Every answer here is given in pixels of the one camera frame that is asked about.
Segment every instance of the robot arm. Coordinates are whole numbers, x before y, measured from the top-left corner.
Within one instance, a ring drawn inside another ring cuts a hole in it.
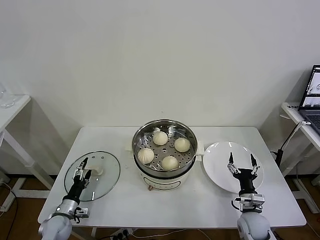
[[[67,240],[72,231],[71,220],[80,223],[80,218],[88,218],[87,208],[80,208],[80,195],[89,184],[91,170],[85,170],[88,158],[76,168],[73,175],[73,185],[55,212],[45,220],[39,228],[42,240]]]
[[[265,198],[262,194],[256,192],[253,180],[258,176],[257,171],[260,166],[251,154],[252,169],[237,168],[234,164],[232,152],[230,153],[229,163],[227,165],[233,177],[239,180],[240,188],[239,197],[234,199],[239,202],[239,207],[231,205],[242,212],[237,221],[237,227],[241,240],[276,240],[276,237],[270,229],[269,221],[260,213],[263,210]]]

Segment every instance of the steamed bun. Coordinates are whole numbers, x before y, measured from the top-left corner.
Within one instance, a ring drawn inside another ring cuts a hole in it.
[[[155,153],[150,148],[142,148],[138,152],[138,159],[143,164],[151,163],[154,157],[155,157]]]
[[[157,145],[165,145],[168,142],[168,135],[163,131],[157,131],[153,135],[153,142]]]
[[[178,160],[174,156],[166,156],[162,162],[161,166],[164,170],[177,169],[179,167]]]
[[[184,153],[190,149],[190,141],[184,137],[179,137],[174,142],[174,148],[181,153]]]

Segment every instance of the power strip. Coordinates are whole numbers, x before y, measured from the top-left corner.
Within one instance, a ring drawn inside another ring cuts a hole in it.
[[[118,231],[115,231],[111,235],[118,236],[118,234],[122,234],[122,239],[126,239],[126,236],[124,235],[124,230],[128,231],[128,236],[134,233],[134,230],[132,228],[120,228]]]

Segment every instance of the glass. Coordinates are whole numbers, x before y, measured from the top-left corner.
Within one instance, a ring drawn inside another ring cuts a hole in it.
[[[0,107],[7,109],[15,105],[15,97],[11,96],[0,82]]]
[[[88,158],[86,167],[102,168],[101,175],[91,175],[89,184],[81,193],[80,201],[88,202],[99,199],[111,191],[119,179],[120,164],[115,156],[105,151],[95,151],[83,155],[71,165],[64,177],[64,188],[67,192],[74,184],[72,178],[76,168],[85,158]]]

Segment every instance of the white table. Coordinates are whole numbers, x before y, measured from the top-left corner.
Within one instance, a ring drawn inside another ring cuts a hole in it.
[[[6,130],[7,125],[14,119],[14,117],[27,105],[30,101],[28,95],[15,96],[15,104],[9,108],[0,108],[0,145],[2,140],[8,144],[18,153],[21,157],[19,161],[35,175],[47,188],[51,189],[54,180],[37,164],[37,162],[24,150],[24,148],[13,138],[13,136]],[[20,188],[25,182],[25,178],[19,178],[15,183],[12,191],[18,198],[47,198],[49,191],[39,190],[21,190]],[[0,172],[0,182],[8,182],[9,178]],[[13,203],[15,196],[10,193],[6,200],[3,202],[0,211],[8,211]]]
[[[107,195],[81,202],[90,217],[75,226],[113,228],[236,228],[240,212],[231,206],[235,194],[222,190],[207,177],[196,162],[181,187],[171,191],[148,191],[140,179],[133,154],[126,150],[137,127],[83,127],[60,170],[38,217],[42,223],[66,195],[64,177],[70,165],[88,152],[106,151],[117,157],[120,177]],[[271,227],[303,226],[306,219],[274,159],[254,127],[192,127],[204,147],[218,141],[233,141],[248,147],[261,161],[264,181],[263,215]]]
[[[299,122],[305,120],[304,117],[301,116],[298,112],[299,102],[284,102],[281,107],[295,124],[298,124]],[[304,149],[297,150],[300,151],[299,154],[294,152],[291,156],[282,161],[282,163],[280,164],[280,170],[283,176],[286,176],[304,158],[304,156],[312,150],[313,147],[320,151],[319,134],[310,125],[302,126],[300,130],[310,140],[310,144]],[[320,209],[315,206],[314,201],[312,200],[311,195],[306,190],[303,182],[300,179],[294,179],[293,182],[299,189],[299,191],[293,192],[295,198],[304,199],[312,213],[320,213]],[[311,183],[313,185],[317,185],[319,184],[319,182],[320,176],[316,177]]]

